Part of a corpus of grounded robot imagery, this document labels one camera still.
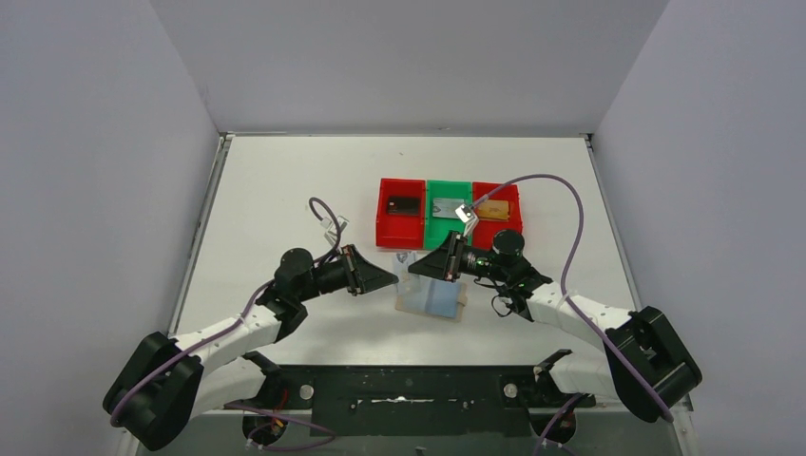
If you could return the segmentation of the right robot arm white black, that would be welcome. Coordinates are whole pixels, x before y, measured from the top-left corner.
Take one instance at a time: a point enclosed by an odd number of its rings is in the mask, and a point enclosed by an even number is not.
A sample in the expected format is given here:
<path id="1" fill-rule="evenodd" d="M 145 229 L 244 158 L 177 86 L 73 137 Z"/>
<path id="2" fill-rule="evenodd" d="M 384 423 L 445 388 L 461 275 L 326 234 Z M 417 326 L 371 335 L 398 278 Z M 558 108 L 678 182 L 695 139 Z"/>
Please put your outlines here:
<path id="1" fill-rule="evenodd" d="M 568 351 L 544 361 L 534 380 L 536 396 L 556 406 L 570 394 L 617 398 L 648 423 L 669 410 L 702 381 L 693 356 L 663 312 L 611 307 L 573 294 L 537 271 L 524 257 L 523 236 L 507 229 L 490 249 L 469 246 L 451 231 L 409 272 L 454 282 L 463 275 L 487 279 L 512 314 L 557 328 L 601 352 L 598 358 Z"/>

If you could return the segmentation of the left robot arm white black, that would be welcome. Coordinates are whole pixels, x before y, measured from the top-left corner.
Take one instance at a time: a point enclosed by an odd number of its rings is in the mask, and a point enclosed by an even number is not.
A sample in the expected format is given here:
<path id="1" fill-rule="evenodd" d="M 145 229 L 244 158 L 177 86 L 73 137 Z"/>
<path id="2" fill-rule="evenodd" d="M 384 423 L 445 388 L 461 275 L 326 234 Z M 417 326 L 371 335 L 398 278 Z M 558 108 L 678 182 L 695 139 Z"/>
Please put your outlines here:
<path id="1" fill-rule="evenodd" d="M 308 315 L 306 301 L 339 290 L 365 295 L 397 281 L 352 244 L 330 260 L 291 249 L 236 316 L 195 332 L 144 337 L 106 393 L 103 409 L 113 427 L 157 450 L 210 409 L 241 399 L 270 405 L 280 396 L 281 380 L 257 350 L 291 335 Z"/>

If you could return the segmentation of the silver VIP card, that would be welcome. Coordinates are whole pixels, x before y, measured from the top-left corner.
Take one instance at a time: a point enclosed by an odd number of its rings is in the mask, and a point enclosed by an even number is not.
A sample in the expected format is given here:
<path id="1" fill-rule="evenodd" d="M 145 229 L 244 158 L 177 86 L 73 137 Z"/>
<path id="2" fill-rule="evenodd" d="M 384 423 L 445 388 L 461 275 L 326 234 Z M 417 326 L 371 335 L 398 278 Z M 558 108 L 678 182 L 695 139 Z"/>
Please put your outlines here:
<path id="1" fill-rule="evenodd" d="M 420 291 L 419 276 L 409 272 L 409 267 L 416 261 L 416 251 L 403 251 L 394 254 L 393 273 L 397 277 L 395 287 L 399 295 L 416 294 Z"/>

